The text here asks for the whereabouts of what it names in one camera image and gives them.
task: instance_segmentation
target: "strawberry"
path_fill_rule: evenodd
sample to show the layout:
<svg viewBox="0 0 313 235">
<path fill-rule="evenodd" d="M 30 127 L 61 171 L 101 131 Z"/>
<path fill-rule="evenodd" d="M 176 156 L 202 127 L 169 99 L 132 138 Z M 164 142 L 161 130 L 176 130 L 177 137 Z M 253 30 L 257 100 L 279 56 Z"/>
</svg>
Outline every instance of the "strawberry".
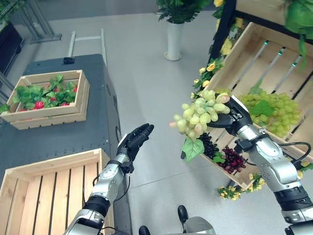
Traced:
<svg viewBox="0 0 313 235">
<path fill-rule="evenodd" d="M 35 102 L 35 109 L 42 109 L 44 107 L 43 101 L 37 101 Z"/>
</svg>

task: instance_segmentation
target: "potted plant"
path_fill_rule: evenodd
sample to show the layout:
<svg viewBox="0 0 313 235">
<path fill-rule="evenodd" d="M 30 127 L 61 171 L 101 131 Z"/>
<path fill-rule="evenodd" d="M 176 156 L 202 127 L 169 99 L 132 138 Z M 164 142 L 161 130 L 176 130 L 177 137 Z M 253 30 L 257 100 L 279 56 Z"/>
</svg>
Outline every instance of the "potted plant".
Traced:
<svg viewBox="0 0 313 235">
<path fill-rule="evenodd" d="M 181 58 L 183 25 L 194 20 L 208 3 L 209 0 L 157 0 L 161 13 L 159 21 L 167 18 L 168 22 L 166 59 L 176 61 Z"/>
</svg>

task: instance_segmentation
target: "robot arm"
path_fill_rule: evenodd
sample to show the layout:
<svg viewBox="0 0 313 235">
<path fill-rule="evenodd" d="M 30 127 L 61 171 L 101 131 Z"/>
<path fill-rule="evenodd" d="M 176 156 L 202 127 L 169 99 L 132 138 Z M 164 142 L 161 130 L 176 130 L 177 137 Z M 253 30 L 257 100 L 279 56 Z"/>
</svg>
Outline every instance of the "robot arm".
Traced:
<svg viewBox="0 0 313 235">
<path fill-rule="evenodd" d="M 281 206 L 285 221 L 293 224 L 285 230 L 286 234 L 313 234 L 313 203 L 297 178 L 295 166 L 264 129 L 253 126 L 248 110 L 235 96 L 226 105 L 230 114 L 219 114 L 219 120 L 209 126 L 225 128 L 238 137 L 235 151 L 249 153 Z"/>
<path fill-rule="evenodd" d="M 117 196 L 118 187 L 126 173 L 134 170 L 133 161 L 143 143 L 149 139 L 154 126 L 144 124 L 123 137 L 117 154 L 98 176 L 92 193 L 64 235 L 101 235 L 104 218 Z"/>
</svg>

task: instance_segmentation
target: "empty wooden crate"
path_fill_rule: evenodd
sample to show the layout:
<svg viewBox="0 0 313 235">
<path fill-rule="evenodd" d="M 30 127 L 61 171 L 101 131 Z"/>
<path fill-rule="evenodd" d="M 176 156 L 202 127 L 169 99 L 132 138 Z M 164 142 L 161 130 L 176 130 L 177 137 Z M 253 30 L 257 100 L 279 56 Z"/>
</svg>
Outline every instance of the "empty wooden crate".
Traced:
<svg viewBox="0 0 313 235">
<path fill-rule="evenodd" d="M 266 48 L 262 51 L 260 56 L 256 58 L 247 72 L 244 73 L 249 63 L 253 61 L 255 55 L 267 40 L 268 44 Z M 212 77 L 209 89 L 234 88 L 232 92 L 234 95 L 247 94 L 264 71 L 267 70 L 277 53 L 282 47 L 286 47 L 283 54 L 269 70 L 261 84 L 261 88 L 270 94 L 298 58 L 298 45 L 299 40 L 295 38 L 250 23 L 234 45 L 231 53 L 226 57 L 224 61 L 225 67 Z M 297 125 L 291 128 L 288 135 L 284 138 L 279 138 L 273 133 L 268 132 L 271 138 L 277 143 L 306 141 L 311 145 L 313 144 L 313 132 L 311 130 L 313 120 L 312 68 L 313 46 L 307 44 L 306 66 L 302 67 L 301 64 L 299 64 L 295 67 L 290 76 L 279 89 L 276 90 L 276 93 L 286 93 L 297 101 L 299 109 L 302 110 L 302 119 Z M 230 148 L 235 146 L 234 142 L 237 138 L 231 136 L 223 129 L 212 129 L 210 135 L 212 136 L 212 141 L 217 143 L 220 149 L 225 148 L 225 146 L 229 146 Z M 282 146 L 282 149 L 291 157 L 299 159 L 305 153 L 307 147 L 303 145 L 293 145 Z M 312 161 L 311 155 L 307 158 L 308 161 Z M 258 172 L 257 167 L 246 164 L 247 168 L 242 169 L 242 172 L 229 175 L 217 164 L 213 164 L 243 188 L 248 188 L 252 183 L 248 176 L 249 173 Z"/>
<path fill-rule="evenodd" d="M 62 235 L 108 161 L 102 149 L 95 149 L 7 169 L 0 190 L 0 234 Z M 114 227 L 112 207 L 105 226 Z"/>
<path fill-rule="evenodd" d="M 11 125 L 18 129 L 27 129 L 39 126 L 47 126 L 74 121 L 86 120 L 86 110 L 89 97 L 89 82 L 82 70 L 61 71 L 43 74 L 34 74 L 22 76 L 18 86 L 38 85 L 47 88 L 50 79 L 56 75 L 63 76 L 63 82 L 72 82 L 77 85 L 75 101 L 68 106 L 59 106 L 52 108 L 43 108 L 38 110 L 28 110 L 20 112 L 23 108 L 21 104 L 14 104 L 13 99 L 16 96 L 16 90 L 10 95 L 7 104 L 10 105 L 10 111 L 1 114 L 1 118 L 10 122 Z"/>
</svg>

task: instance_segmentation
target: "gray table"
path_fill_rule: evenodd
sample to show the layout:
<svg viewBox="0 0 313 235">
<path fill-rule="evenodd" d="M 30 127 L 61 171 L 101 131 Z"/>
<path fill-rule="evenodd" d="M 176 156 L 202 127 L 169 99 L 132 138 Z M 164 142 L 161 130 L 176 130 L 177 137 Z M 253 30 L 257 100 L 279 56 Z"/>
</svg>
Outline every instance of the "gray table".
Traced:
<svg viewBox="0 0 313 235">
<path fill-rule="evenodd" d="M 73 64 L 63 58 L 34 62 L 24 75 L 82 69 L 90 83 L 87 120 L 76 123 L 17 130 L 3 122 L 0 128 L 0 182 L 7 168 L 102 148 L 116 154 L 120 125 L 115 90 L 102 55 L 75 57 Z M 120 195 L 125 190 L 125 182 Z M 128 197 L 114 203 L 115 227 L 131 233 Z"/>
</svg>

